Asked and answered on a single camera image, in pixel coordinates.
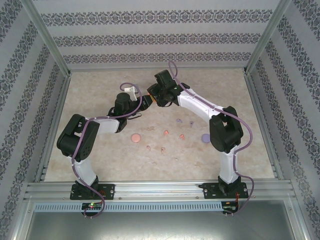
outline small purple object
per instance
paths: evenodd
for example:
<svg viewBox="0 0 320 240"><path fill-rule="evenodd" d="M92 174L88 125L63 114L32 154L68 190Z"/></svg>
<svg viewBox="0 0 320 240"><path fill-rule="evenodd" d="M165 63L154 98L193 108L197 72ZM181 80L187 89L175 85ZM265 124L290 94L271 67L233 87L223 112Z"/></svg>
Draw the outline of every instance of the small purple object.
<svg viewBox="0 0 320 240"><path fill-rule="evenodd" d="M208 134L208 133L203 134L202 137L201 137L201 140L205 144L210 143L210 134Z"/></svg>

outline marble surface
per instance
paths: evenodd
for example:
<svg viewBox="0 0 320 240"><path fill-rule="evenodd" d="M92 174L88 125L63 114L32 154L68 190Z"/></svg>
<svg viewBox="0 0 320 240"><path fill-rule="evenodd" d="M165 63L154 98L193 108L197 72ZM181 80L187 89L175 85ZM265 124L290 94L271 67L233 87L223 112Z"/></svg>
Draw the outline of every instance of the marble surface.
<svg viewBox="0 0 320 240"><path fill-rule="evenodd" d="M156 83L154 75L158 72L159 69L73 73L55 142L73 114L105 116L114 106L121 83L138 84L145 95L146 89ZM241 69L179 69L178 77L210 102L233 106L252 128L253 143L239 153L238 171L253 178L274 178ZM247 130L243 131L242 144L249 139ZM141 135L139 143L131 141L135 133ZM96 138L90 154L92 168L100 181L217 179L219 155L210 143L202 142L205 133L209 133L209 126L191 111L174 104L162 108L153 103L142 117L129 120L122 132ZM54 145L45 181L74 180L70 162Z"/></svg>

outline black mounting plate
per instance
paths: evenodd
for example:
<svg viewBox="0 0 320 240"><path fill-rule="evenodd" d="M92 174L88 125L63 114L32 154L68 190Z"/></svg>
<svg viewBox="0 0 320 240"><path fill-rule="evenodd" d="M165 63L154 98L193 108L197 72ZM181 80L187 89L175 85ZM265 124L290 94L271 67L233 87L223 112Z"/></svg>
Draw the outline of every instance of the black mounting plate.
<svg viewBox="0 0 320 240"><path fill-rule="evenodd" d="M115 195L115 185L99 183L98 192L102 194L104 200L113 200ZM71 200L100 200L101 198L97 194L95 194L94 197L81 195L79 186L77 184L73 184L71 188L70 199Z"/></svg>
<svg viewBox="0 0 320 240"><path fill-rule="evenodd" d="M249 196L247 184L244 182L239 183L239 185L226 196L220 191L218 182L205 182L199 185L199 188L203 189L204 199L235 199L236 193L239 194L239 199L247 199Z"/></svg>

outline patterned wallpaper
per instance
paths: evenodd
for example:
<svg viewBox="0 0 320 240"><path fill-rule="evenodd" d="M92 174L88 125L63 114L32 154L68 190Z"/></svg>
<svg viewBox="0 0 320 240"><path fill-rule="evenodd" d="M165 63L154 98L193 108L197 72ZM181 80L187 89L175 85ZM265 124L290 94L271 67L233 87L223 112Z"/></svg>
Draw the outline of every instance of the patterned wallpaper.
<svg viewBox="0 0 320 240"><path fill-rule="evenodd" d="M320 239L320 7L293 0L252 71L281 170Z"/></svg>
<svg viewBox="0 0 320 240"><path fill-rule="evenodd" d="M69 68L83 70L162 67L168 60L180 62L181 67L245 67L278 2L36 0L34 4Z"/></svg>
<svg viewBox="0 0 320 240"><path fill-rule="evenodd" d="M0 1L0 240L33 182L64 77L18 0Z"/></svg>

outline pink disc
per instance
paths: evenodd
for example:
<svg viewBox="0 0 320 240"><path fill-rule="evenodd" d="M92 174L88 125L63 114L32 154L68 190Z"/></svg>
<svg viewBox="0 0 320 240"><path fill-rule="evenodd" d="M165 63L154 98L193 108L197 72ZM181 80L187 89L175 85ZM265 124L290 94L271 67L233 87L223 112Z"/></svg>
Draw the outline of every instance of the pink disc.
<svg viewBox="0 0 320 240"><path fill-rule="evenodd" d="M134 143L138 143L141 140L141 136L138 133L135 133L131 136L131 141Z"/></svg>

